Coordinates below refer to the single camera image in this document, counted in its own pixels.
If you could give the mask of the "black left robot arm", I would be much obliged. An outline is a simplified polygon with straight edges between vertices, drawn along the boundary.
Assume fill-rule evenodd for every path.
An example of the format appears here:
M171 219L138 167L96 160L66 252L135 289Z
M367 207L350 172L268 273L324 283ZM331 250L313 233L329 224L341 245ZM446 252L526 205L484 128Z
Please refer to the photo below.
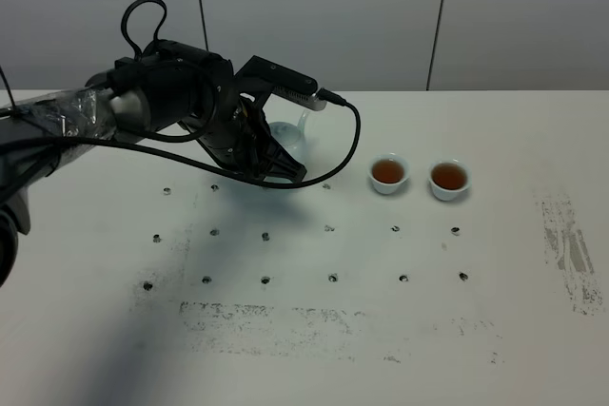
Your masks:
M212 170L242 183L268 178L300 184L304 163L271 133L271 96L313 107L316 81L254 56L235 69L222 56L156 39L84 87L24 100L1 111L1 275L15 264L18 238L29 233L28 190L96 146L142 150L143 140L195 142Z

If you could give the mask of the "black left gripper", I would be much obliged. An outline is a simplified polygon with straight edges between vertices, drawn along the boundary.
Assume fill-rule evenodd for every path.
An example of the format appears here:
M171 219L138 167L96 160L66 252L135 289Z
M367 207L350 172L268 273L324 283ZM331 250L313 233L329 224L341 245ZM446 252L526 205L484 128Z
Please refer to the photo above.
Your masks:
M244 96L223 101L206 121L190 116L182 125L190 133L204 131L197 142L220 168L255 178L279 170L294 177L300 168L271 137L262 111Z

